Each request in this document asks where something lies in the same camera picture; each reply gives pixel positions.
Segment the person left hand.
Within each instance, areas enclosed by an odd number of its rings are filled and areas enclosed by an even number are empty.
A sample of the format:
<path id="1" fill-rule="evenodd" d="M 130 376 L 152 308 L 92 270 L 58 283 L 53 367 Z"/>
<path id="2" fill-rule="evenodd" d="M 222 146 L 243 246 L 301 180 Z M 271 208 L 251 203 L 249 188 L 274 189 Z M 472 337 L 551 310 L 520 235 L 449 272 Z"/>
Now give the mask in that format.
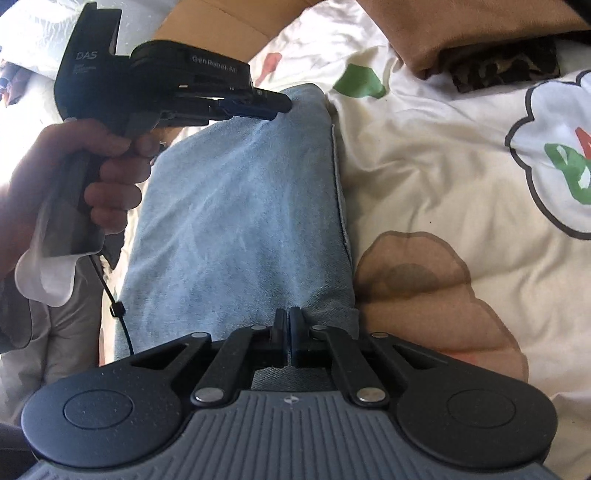
<path id="1" fill-rule="evenodd" d="M 125 229 L 127 212 L 140 204 L 137 185 L 149 178 L 158 149 L 151 134 L 131 141 L 92 119 L 45 128 L 1 187 L 1 276 L 13 271 L 29 248 L 39 207 L 67 157 L 86 151 L 104 159 L 84 200 L 92 222 L 110 235 Z"/>

